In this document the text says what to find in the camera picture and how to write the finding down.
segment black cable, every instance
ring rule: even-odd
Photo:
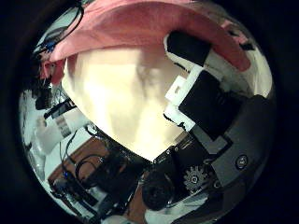
[[[65,160],[65,157],[66,155],[68,155],[68,149],[69,149],[69,146],[71,145],[72,141],[74,140],[75,136],[77,134],[77,131],[74,132],[73,136],[68,140],[67,144],[66,144],[66,147],[65,147],[65,152],[64,152],[64,157],[62,158],[62,154],[60,153],[60,156],[61,156],[61,161],[62,161],[62,168],[63,168],[63,171],[66,172],[66,168],[64,166],[64,160]]]
[[[85,126],[84,129],[85,129],[85,132],[87,132],[90,136],[92,136],[92,137],[99,137],[98,133],[92,133],[91,131],[89,131],[88,130],[88,126]]]
[[[79,24],[81,23],[81,21],[82,21],[82,19],[83,19],[83,16],[84,16],[84,8],[83,8],[81,5],[77,5],[76,7],[78,8],[78,11],[77,11],[77,13],[76,13],[76,16],[75,16],[74,19],[70,22],[70,24],[65,28],[65,30],[68,29],[68,28],[73,24],[73,22],[74,22],[74,21],[76,20],[76,18],[78,17],[78,14],[80,13],[80,18],[78,19],[78,22],[77,22],[77,24],[73,27],[73,29],[70,30],[66,35],[64,35],[62,38],[60,38],[60,39],[57,40],[56,42],[54,42],[54,43],[51,43],[51,42],[47,43],[45,48],[36,51],[36,52],[34,53],[34,55],[39,55],[40,53],[42,53],[42,52],[44,52],[44,51],[47,51],[47,50],[49,50],[49,49],[51,49],[51,48],[54,48],[57,44],[59,44],[59,43],[60,43],[61,41],[63,41],[64,39],[66,39],[69,35],[71,35],[71,34],[78,28],[78,26],[79,26]],[[43,42],[43,43],[37,45],[36,48],[39,48],[39,47],[41,47],[42,45],[45,45],[45,43]]]
[[[82,167],[82,165],[84,163],[86,163],[86,160],[91,158],[91,157],[97,157],[100,159],[101,162],[103,162],[104,158],[98,154],[90,154],[90,155],[87,155],[86,157],[82,158],[76,165],[76,169],[75,169],[75,178],[81,183],[80,181],[80,178],[79,178],[79,172],[80,172],[80,169]]]

